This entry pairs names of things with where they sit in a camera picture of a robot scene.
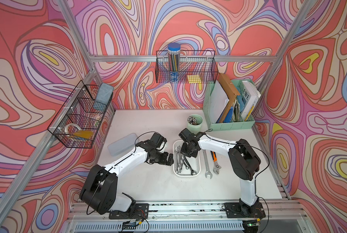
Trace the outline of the orange handle adjustable wrench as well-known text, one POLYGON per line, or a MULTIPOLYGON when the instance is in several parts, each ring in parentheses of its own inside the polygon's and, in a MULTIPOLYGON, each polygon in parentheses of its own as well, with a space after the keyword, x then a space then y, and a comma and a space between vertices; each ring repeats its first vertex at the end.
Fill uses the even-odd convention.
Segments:
POLYGON ((211 151, 211 156, 212 156, 212 160, 214 162, 214 168, 213 168, 213 172, 217 175, 219 175, 220 173, 220 169, 222 168, 219 163, 218 163, 218 159, 217 159, 217 155, 214 151, 211 151))

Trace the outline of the white plastic storage box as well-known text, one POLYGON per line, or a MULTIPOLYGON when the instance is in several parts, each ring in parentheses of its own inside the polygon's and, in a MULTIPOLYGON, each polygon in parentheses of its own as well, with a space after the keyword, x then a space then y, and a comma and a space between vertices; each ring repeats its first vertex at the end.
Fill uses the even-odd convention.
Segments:
POLYGON ((194 178, 201 172, 200 153, 198 153, 196 158, 186 156, 186 161, 183 161, 179 157, 182 145, 182 140, 177 140, 173 144, 173 173, 181 178, 194 178))

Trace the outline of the large silver combination wrench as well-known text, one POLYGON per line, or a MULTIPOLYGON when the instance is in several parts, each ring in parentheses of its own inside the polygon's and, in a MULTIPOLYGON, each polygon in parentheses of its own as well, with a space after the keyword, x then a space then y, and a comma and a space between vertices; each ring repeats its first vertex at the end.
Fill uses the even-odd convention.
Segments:
POLYGON ((210 171, 209 164, 208 164, 208 157, 206 154, 206 150, 203 150, 203 156, 204 156, 204 162, 205 162, 205 177, 212 179, 213 175, 210 171))

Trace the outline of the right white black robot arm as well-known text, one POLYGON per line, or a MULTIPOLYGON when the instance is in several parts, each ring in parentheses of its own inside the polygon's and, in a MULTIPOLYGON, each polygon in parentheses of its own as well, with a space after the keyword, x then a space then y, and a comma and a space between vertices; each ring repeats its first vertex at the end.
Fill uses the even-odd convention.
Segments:
POLYGON ((245 139, 227 141, 210 137, 205 132, 193 134, 183 130, 179 137, 183 140, 181 153, 193 157, 200 150, 209 150, 229 157, 233 172, 240 178, 241 195, 234 213, 244 217, 257 217, 261 210, 260 198, 256 194, 256 175, 260 170, 261 159, 245 139))

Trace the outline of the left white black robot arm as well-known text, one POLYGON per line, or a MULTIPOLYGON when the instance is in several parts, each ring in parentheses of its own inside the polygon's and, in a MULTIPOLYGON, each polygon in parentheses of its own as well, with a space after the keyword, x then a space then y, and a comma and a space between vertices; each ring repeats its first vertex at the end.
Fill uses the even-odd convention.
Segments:
POLYGON ((87 176, 80 200, 100 215, 112 211, 129 212, 134 199, 125 193, 118 193, 119 178, 143 163, 171 166, 173 154, 164 151, 166 143, 166 139, 141 141, 115 162, 105 166, 95 165, 87 176))

